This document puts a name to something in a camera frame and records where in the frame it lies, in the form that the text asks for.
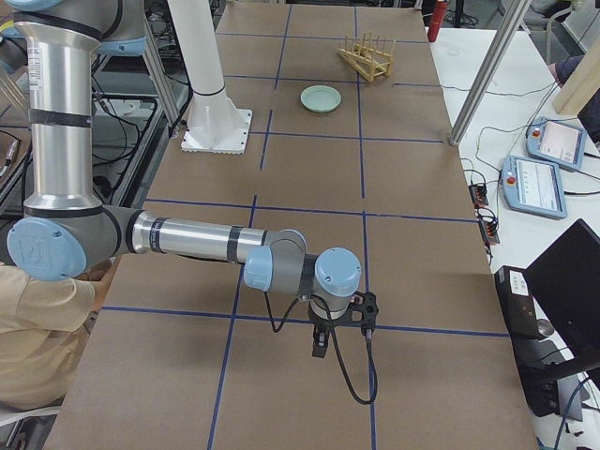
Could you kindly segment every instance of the wooden beam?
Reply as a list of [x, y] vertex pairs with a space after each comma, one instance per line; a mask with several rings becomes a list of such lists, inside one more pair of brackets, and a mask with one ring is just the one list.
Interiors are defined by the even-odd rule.
[[600, 38], [594, 42], [552, 105], [558, 114], [577, 115], [598, 89], [600, 89]]

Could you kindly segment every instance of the table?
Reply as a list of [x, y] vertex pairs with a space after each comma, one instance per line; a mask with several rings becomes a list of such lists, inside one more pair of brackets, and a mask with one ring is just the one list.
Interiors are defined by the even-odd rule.
[[[452, 122], [456, 119], [467, 96], [466, 92], [458, 91], [452, 87], [469, 88], [471, 86], [493, 36], [494, 32], [488, 30], [442, 29], [437, 41], [431, 45], [441, 85], [447, 86], [444, 87], [444, 99]], [[498, 174], [474, 157], [477, 139], [482, 128], [514, 129], [529, 123], [530, 116], [543, 100], [545, 94], [552, 89], [549, 86], [552, 82], [553, 78], [529, 36], [524, 32], [517, 32], [488, 91], [522, 94], [545, 86], [547, 88], [526, 97], [495, 95], [484, 97], [463, 141], [460, 143], [459, 150], [460, 155], [472, 161], [474, 168], [482, 172], [488, 181], [497, 179]], [[538, 115], [559, 117], [554, 112], [551, 104], [552, 99], [557, 94], [558, 89], [550, 94]], [[480, 157], [498, 168], [502, 166], [503, 159], [509, 153], [521, 156], [526, 154], [525, 138], [520, 134], [520, 130], [513, 134], [494, 130], [485, 131], [480, 147]], [[589, 138], [586, 142], [585, 151], [598, 154]], [[463, 165], [465, 168], [471, 168], [467, 160], [463, 161]], [[585, 157], [582, 170], [600, 175], [600, 161]], [[471, 174], [469, 172], [466, 174], [469, 180]], [[598, 190], [596, 181], [581, 174], [561, 171], [561, 175], [565, 190], [580, 192]], [[475, 175], [474, 181], [479, 182], [481, 180]], [[597, 232], [600, 231], [600, 217], [597, 214], [600, 208], [600, 198], [598, 196], [567, 197], [568, 218], [553, 220], [508, 209], [503, 195], [500, 193], [499, 197], [496, 196], [497, 187], [496, 184], [488, 186], [490, 207], [500, 218], [499, 236], [501, 243], [492, 247], [494, 256], [490, 267], [492, 273], [503, 265], [527, 267], [578, 218], [584, 218], [593, 229]], [[546, 317], [537, 305], [536, 311], [538, 317]], [[559, 349], [565, 346], [563, 340], [556, 335], [552, 337], [552, 340]], [[573, 356], [568, 350], [562, 353], [567, 359]], [[536, 434], [544, 444], [554, 444], [560, 420], [558, 416], [541, 419], [533, 418]], [[600, 417], [597, 413], [584, 410], [584, 423], [582, 425], [571, 423], [570, 425], [572, 431], [584, 430], [585, 432], [578, 438], [574, 437], [572, 433], [564, 433], [561, 439], [562, 449], [575, 449], [578, 445], [597, 448], [600, 443]]]
[[[398, 39], [395, 74], [371, 85], [336, 55], [368, 30]], [[230, 3], [217, 42], [254, 111], [246, 153], [173, 140], [146, 207], [352, 250], [379, 298], [378, 400], [352, 401], [332, 349], [310, 357], [305, 310], [273, 336], [238, 266], [128, 256], [46, 448], [537, 448], [420, 13]], [[337, 110], [302, 108], [315, 83]], [[364, 395], [362, 337], [339, 336]]]

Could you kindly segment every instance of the dark sleeve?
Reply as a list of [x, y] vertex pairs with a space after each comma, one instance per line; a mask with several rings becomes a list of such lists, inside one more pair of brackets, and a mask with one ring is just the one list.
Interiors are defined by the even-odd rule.
[[559, 82], [565, 84], [571, 74], [575, 72], [582, 59], [583, 56], [573, 56], [556, 63], [556, 75], [559, 78]]

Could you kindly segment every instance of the light green plate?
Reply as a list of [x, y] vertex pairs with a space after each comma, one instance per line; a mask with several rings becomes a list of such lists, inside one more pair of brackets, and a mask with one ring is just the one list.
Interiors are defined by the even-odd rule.
[[300, 101], [309, 111], [329, 113], [338, 107], [341, 102], [341, 95], [333, 87], [318, 84], [307, 87], [302, 91]]

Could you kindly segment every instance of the red cylinder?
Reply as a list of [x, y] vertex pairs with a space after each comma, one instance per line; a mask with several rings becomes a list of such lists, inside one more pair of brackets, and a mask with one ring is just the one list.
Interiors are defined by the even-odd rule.
[[448, 2], [445, 0], [438, 0], [438, 2], [435, 4], [433, 16], [431, 17], [431, 22], [429, 23], [429, 31], [427, 31], [427, 40], [429, 42], [435, 42], [435, 39], [438, 38], [438, 33], [442, 27], [443, 18], [446, 15], [447, 6]]

